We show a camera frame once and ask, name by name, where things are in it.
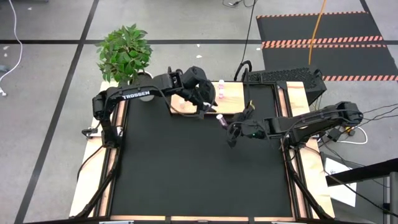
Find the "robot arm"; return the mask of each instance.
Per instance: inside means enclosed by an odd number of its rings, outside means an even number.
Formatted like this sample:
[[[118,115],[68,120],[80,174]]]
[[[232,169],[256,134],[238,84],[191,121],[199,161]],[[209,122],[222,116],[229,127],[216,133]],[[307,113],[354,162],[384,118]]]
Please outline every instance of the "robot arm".
[[[205,72],[198,67],[191,67],[184,74],[181,70],[168,72],[139,86],[110,87],[100,92],[93,98],[93,115],[102,125],[103,145],[118,147],[120,144],[117,129],[111,124],[110,118],[120,101],[147,95],[166,97],[174,94],[197,106],[198,117],[202,119],[205,112],[214,111],[210,105],[217,106],[214,86],[207,80]]]
[[[266,118],[261,121],[248,119],[232,122],[228,128],[228,144],[233,147],[238,136],[258,139],[275,139],[289,136],[289,145],[303,146],[311,136],[336,126],[354,127],[362,122],[363,114],[355,103],[340,102],[321,110],[300,116]]]

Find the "wooden table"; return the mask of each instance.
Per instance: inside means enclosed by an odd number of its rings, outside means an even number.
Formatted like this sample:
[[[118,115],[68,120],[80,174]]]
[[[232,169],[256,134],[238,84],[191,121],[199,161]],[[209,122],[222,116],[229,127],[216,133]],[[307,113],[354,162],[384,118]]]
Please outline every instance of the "wooden table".
[[[111,82],[103,82],[101,85],[101,90],[105,90],[110,86],[116,86],[117,83]],[[307,104],[307,97],[305,95],[305,90],[302,82],[287,82],[287,93],[289,95],[290,107],[292,110],[292,115],[297,116],[300,114],[308,113],[309,107]],[[279,98],[282,107],[282,115],[287,116],[287,107],[286,102],[284,101],[284,91],[279,89]],[[124,112],[124,102],[121,102],[119,105],[118,117],[116,118],[116,125],[122,125],[123,120],[123,112]],[[93,119],[92,126],[96,126],[98,121]],[[97,148],[102,145],[100,137],[94,137],[93,139],[89,139],[86,145],[85,155],[83,157],[83,161],[89,157]],[[307,146],[318,151],[317,141],[311,139],[308,141]],[[72,207],[70,210],[70,216],[74,216],[79,213],[87,202],[90,201],[93,194],[96,192],[98,188],[98,184],[101,178],[101,171],[103,170],[103,164],[105,160],[105,148],[97,153],[89,162],[87,162],[86,166],[80,172],[80,178],[78,180],[75,196],[73,199]],[[111,150],[111,154],[108,162],[108,170],[112,167],[113,158],[116,153],[116,149]],[[330,194],[328,191],[328,186],[326,183],[325,173],[323,171],[322,160],[320,155],[316,152],[313,152],[311,149],[303,148],[300,150],[301,159],[302,159],[302,167],[305,174],[305,181],[307,183],[307,188],[315,198],[315,200],[322,206],[324,211],[327,212],[330,216],[334,217],[334,211],[331,204]],[[293,161],[294,168],[297,170],[297,161],[294,159]],[[303,195],[299,188],[295,186],[297,193],[297,201],[298,201],[298,209],[301,217],[306,217],[305,205],[303,200]],[[106,215],[106,209],[108,206],[108,197],[109,197],[109,186],[106,188],[102,200],[101,206],[99,208],[99,216]],[[314,218],[317,218],[315,212],[312,212]],[[112,216],[112,220],[165,220],[165,216]],[[237,222],[247,222],[249,220],[248,217],[171,217],[173,221],[195,221],[195,220],[208,220],[208,221],[237,221]],[[289,217],[255,217],[254,220],[256,222],[266,222],[266,221],[280,221],[280,222],[288,222],[294,221],[294,218]]]

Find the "wooden board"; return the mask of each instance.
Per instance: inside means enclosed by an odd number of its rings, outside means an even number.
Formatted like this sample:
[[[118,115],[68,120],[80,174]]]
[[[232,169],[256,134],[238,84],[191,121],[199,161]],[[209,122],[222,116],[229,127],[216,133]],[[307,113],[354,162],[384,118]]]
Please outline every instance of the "wooden board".
[[[293,116],[310,112],[302,82],[287,82],[287,93],[289,94]],[[310,139],[307,146],[319,152],[316,139]],[[331,217],[334,217],[335,213],[331,204],[328,184],[326,182],[320,155],[306,147],[300,150],[300,155],[307,189],[324,211]],[[314,211],[312,211],[312,214],[314,218],[318,218]]]
[[[216,89],[216,102],[218,106],[213,106],[216,110],[215,113],[221,114],[235,114],[242,112],[244,109],[244,94],[243,84],[241,82],[226,82],[224,83],[224,98],[219,98],[218,82],[213,82]],[[197,110],[196,106],[193,106],[191,102],[185,101],[183,106],[180,101],[183,100],[178,95],[172,96],[171,105],[181,113],[195,113]]]
[[[111,86],[117,86],[116,82],[102,82],[101,89],[106,90]],[[91,123],[92,127],[97,126],[98,121],[93,118]],[[98,132],[102,131],[102,127],[98,127]],[[82,163],[92,155],[100,146],[102,145],[101,137],[93,137],[87,141],[85,155],[83,156]],[[76,185],[75,196],[73,197],[72,207],[70,209],[70,216],[77,215],[83,210],[85,205],[91,200],[94,193],[98,189],[100,184],[102,166],[105,159],[106,149],[102,148],[95,156],[93,156],[90,161],[86,163],[84,168],[80,172],[80,176]]]
[[[101,90],[107,89],[109,86],[115,86],[115,83],[103,83],[101,85]],[[290,106],[293,112],[293,115],[299,115],[303,113],[309,112],[309,107],[307,105],[307,97],[305,96],[305,90],[303,84],[300,82],[287,82],[288,86],[288,94],[290,98]],[[287,116],[286,104],[284,101],[283,91],[279,91],[279,96],[281,99],[282,105],[282,114]],[[119,107],[119,113],[116,120],[116,124],[121,124],[121,120],[123,118],[123,109],[124,103],[121,103]],[[96,126],[98,124],[97,120],[93,120],[92,126]],[[85,158],[87,158],[91,153],[96,150],[102,144],[100,138],[93,138],[90,139],[86,146]],[[318,150],[317,142],[314,140],[310,140],[307,146]],[[100,182],[100,175],[103,167],[104,161],[104,152],[102,150],[96,156],[90,160],[86,166],[83,168],[80,179],[78,181],[78,185],[76,187],[75,198],[73,199],[72,208],[70,215],[76,215],[80,212],[83,207],[87,204],[87,202],[91,199],[92,195],[95,193],[96,189],[98,188],[98,184]],[[300,151],[303,161],[303,169],[305,173],[305,178],[307,182],[307,187],[311,194],[314,196],[315,200],[323,207],[323,209],[329,214],[330,216],[334,217],[333,207],[331,205],[330,195],[328,193],[328,186],[326,184],[325,174],[323,173],[323,166],[321,158],[318,154],[314,153],[310,149],[301,149]],[[108,170],[111,167],[114,159],[114,149],[111,151],[111,155],[109,157],[109,165]],[[298,206],[299,211],[302,217],[305,217],[305,207],[303,202],[303,196],[301,191],[296,187],[297,190],[297,198],[298,198]],[[105,215],[106,207],[108,206],[108,197],[109,197],[109,186],[105,190],[101,202],[101,208],[99,210],[99,215]],[[165,216],[112,216],[112,220],[165,220]],[[292,217],[255,217],[256,222],[271,222],[271,221],[280,221],[280,222],[291,222],[294,221]],[[247,221],[248,217],[172,217],[172,220],[217,220],[217,221],[229,221],[229,222],[241,222]]]

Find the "test tube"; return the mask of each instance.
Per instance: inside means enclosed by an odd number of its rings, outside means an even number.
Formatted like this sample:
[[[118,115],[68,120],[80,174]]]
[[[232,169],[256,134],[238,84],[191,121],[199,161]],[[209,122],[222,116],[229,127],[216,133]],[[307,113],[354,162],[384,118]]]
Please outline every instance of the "test tube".
[[[224,98],[224,89],[218,90],[218,98],[220,99]]]
[[[224,88],[224,80],[219,80],[218,81],[218,89],[223,89]]]
[[[228,124],[226,123],[226,121],[225,121],[225,119],[224,119],[224,117],[223,117],[222,114],[218,114],[218,115],[216,116],[216,118],[217,118],[217,120],[220,122],[220,124],[222,125],[222,127],[227,127],[227,126],[228,126]]]

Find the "black mat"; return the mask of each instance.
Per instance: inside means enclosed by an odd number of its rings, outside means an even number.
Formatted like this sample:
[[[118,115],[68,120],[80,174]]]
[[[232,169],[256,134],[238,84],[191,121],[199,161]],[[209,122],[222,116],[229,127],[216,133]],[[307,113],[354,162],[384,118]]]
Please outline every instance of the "black mat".
[[[250,95],[254,118],[275,116],[271,88]],[[291,217],[279,141],[272,145],[241,138],[230,149],[213,116],[171,116],[161,98],[131,100],[111,214]]]
[[[266,70],[308,66],[308,48],[262,50]],[[387,47],[314,48],[312,65],[325,76],[398,75]]]
[[[262,41],[311,39],[318,15],[261,17],[257,20]],[[317,39],[330,37],[380,36],[368,13],[324,14]]]

